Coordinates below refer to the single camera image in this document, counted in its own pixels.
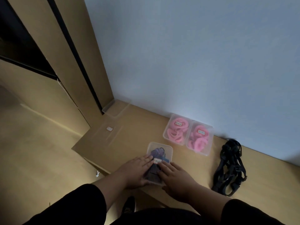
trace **black strap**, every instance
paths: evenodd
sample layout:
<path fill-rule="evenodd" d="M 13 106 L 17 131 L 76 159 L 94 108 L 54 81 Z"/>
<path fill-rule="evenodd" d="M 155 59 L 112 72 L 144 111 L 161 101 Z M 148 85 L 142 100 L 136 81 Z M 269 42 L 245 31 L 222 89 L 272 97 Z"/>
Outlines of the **black strap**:
<path fill-rule="evenodd" d="M 222 195 L 231 197 L 240 187 L 243 181 L 246 181 L 246 169 L 241 160 L 242 146 L 241 144 L 230 139 L 222 146 L 220 153 L 221 162 L 214 174 L 214 185 L 212 190 Z M 231 186 L 231 193 L 226 194 L 227 186 Z"/>

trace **shoe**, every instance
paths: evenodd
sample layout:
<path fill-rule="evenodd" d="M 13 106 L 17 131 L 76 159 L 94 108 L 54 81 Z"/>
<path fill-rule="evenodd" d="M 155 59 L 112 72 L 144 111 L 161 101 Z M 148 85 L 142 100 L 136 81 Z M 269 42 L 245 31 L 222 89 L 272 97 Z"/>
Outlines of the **shoe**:
<path fill-rule="evenodd" d="M 137 205 L 135 203 L 135 198 L 133 196 L 127 198 L 127 200 L 123 206 L 121 216 L 124 214 L 134 213 L 137 209 L 136 207 L 137 207 Z"/>

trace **clear plastic box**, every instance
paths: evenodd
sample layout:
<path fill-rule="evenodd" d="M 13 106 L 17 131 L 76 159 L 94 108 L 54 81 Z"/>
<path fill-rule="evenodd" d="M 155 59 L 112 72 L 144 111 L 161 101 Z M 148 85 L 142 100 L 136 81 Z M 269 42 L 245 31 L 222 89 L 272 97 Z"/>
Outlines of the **clear plastic box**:
<path fill-rule="evenodd" d="M 199 121 L 193 121 L 188 132 L 186 147 L 208 156 L 212 148 L 214 128 Z"/>
<path fill-rule="evenodd" d="M 128 98 L 113 99 L 103 109 L 103 113 L 111 118 L 118 118 L 129 107 L 131 100 Z"/>
<path fill-rule="evenodd" d="M 192 120 L 177 114 L 172 114 L 163 132 L 163 138 L 175 144 L 184 145 Z"/>
<path fill-rule="evenodd" d="M 153 160 L 155 161 L 155 164 L 153 164 L 150 167 L 150 169 L 146 172 L 145 179 L 147 179 L 153 184 L 163 185 L 163 181 L 157 175 L 157 171 L 160 170 L 160 168 L 156 163 L 161 162 L 162 160 L 168 163 L 171 162 L 172 155 L 173 155 L 173 148 L 169 145 L 150 142 L 148 145 L 147 154 L 153 155 Z"/>
<path fill-rule="evenodd" d="M 122 125 L 118 124 L 117 121 L 114 121 L 113 119 L 107 119 L 94 133 L 94 135 L 91 137 L 91 140 L 96 144 L 95 146 L 101 142 L 102 145 L 108 147 L 116 138 L 121 129 Z"/>

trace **hand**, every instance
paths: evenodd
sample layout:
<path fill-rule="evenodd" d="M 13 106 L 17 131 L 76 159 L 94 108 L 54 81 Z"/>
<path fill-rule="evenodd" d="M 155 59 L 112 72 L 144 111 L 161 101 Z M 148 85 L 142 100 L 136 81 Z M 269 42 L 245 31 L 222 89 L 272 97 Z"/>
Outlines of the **hand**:
<path fill-rule="evenodd" d="M 125 179 L 126 189 L 136 189 L 149 184 L 143 177 L 154 163 L 152 159 L 153 156 L 150 155 L 136 157 L 119 167 L 115 173 Z"/>
<path fill-rule="evenodd" d="M 189 192 L 198 185 L 197 182 L 176 163 L 159 162 L 162 171 L 158 172 L 166 184 L 162 187 L 165 192 L 177 201 L 188 203 Z"/>

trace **label sticker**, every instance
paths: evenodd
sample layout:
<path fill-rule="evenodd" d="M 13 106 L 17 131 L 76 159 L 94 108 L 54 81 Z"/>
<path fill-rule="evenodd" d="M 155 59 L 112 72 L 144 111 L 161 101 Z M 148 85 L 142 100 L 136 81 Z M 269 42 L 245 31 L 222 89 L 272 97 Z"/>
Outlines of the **label sticker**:
<path fill-rule="evenodd" d="M 153 160 L 154 160 L 154 163 L 155 163 L 155 164 L 158 164 L 158 163 L 161 163 L 161 162 L 162 162 L 161 159 L 157 159 L 157 158 L 154 158 Z"/>
<path fill-rule="evenodd" d="M 202 130 L 198 130 L 198 133 L 202 134 L 202 135 L 205 135 L 205 132 L 202 131 Z"/>
<path fill-rule="evenodd" d="M 176 122 L 175 122 L 175 125 L 182 126 L 182 123 L 181 123 L 181 122 L 179 122 L 179 121 L 176 121 Z"/>
<path fill-rule="evenodd" d="M 106 129 L 110 132 L 113 130 L 113 128 L 111 128 L 111 127 L 107 127 Z"/>

